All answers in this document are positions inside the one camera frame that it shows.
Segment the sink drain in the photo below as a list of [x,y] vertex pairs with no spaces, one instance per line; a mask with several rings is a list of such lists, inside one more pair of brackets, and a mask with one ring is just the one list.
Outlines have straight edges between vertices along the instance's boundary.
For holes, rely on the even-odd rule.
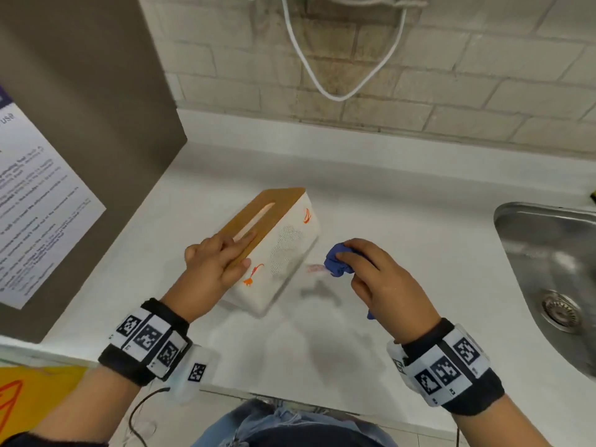
[[541,302],[542,316],[553,326],[570,334],[581,330],[580,309],[570,298],[555,291],[545,293]]

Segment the white cable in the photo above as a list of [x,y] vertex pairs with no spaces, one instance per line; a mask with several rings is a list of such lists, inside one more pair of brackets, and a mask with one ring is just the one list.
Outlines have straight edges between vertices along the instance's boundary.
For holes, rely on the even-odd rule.
[[343,102],[345,100],[348,100],[356,92],[360,91],[362,89],[362,86],[364,86],[365,84],[367,84],[368,81],[372,77],[374,77],[375,74],[377,72],[379,72],[381,70],[381,68],[385,64],[387,64],[387,61],[389,61],[389,59],[391,58],[391,56],[395,52],[395,49],[398,47],[399,40],[402,38],[402,32],[404,31],[404,24],[405,24],[405,20],[406,20],[406,10],[405,9],[402,9],[402,17],[401,17],[401,20],[400,20],[400,23],[399,23],[398,35],[395,38],[395,43],[391,46],[391,49],[387,53],[387,56],[385,56],[383,58],[383,60],[380,63],[378,63],[378,66],[377,67],[375,67],[374,69],[372,69],[372,72],[370,72],[370,74],[368,74],[366,76],[366,78],[364,78],[363,81],[361,81],[360,84],[357,87],[355,87],[353,90],[351,90],[346,95],[336,96],[336,95],[333,95],[333,94],[329,94],[325,89],[323,89],[323,87],[321,86],[321,83],[319,83],[319,80],[317,80],[317,77],[315,76],[315,74],[313,73],[312,69],[310,68],[310,66],[308,64],[308,61],[306,60],[306,57],[304,56],[304,53],[302,53],[302,50],[300,50],[300,46],[298,45],[298,42],[296,41],[296,37],[294,36],[294,29],[292,29],[292,23],[290,22],[290,10],[288,9],[288,0],[281,0],[281,4],[284,6],[284,17],[286,18],[286,26],[288,28],[288,34],[290,35],[290,40],[292,42],[292,45],[294,45],[294,49],[296,50],[296,53],[298,53],[298,56],[300,57],[300,60],[302,61],[302,64],[304,64],[304,67],[306,68],[306,71],[310,75],[310,78],[312,79],[312,82],[315,83],[315,86],[317,87],[317,89],[319,90],[319,92],[321,94],[323,94],[328,99],[331,99],[331,100],[336,101],[336,102]]

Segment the stainless steel sink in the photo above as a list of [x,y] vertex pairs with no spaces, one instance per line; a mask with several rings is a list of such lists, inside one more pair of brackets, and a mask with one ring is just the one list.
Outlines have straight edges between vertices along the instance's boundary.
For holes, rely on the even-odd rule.
[[596,378],[596,213],[515,202],[495,227],[542,334]]

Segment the tiled floor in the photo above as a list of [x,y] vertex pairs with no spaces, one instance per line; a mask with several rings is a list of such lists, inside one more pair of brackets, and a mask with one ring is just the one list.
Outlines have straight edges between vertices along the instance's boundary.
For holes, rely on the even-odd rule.
[[[159,389],[153,383],[137,397],[133,408],[149,392]],[[186,406],[180,406],[166,393],[151,397],[138,411],[134,427],[145,437],[148,447],[190,447],[197,438],[223,414],[240,405],[242,400],[227,395],[201,392]],[[127,428],[128,414],[112,437],[112,447],[142,447]],[[384,428],[399,447],[454,447],[455,441],[417,435],[408,431]]]

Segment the jeans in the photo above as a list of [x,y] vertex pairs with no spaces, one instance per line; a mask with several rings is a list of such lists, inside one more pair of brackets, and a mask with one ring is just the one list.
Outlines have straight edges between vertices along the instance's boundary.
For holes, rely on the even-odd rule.
[[232,447],[246,445],[243,442],[254,433],[279,426],[300,426],[306,424],[335,425],[349,428],[368,436],[383,447],[398,447],[381,428],[369,422],[351,419],[338,413],[339,418],[329,415],[291,411],[284,406],[274,408],[261,400],[244,402],[234,411],[227,413],[205,430],[192,447]]

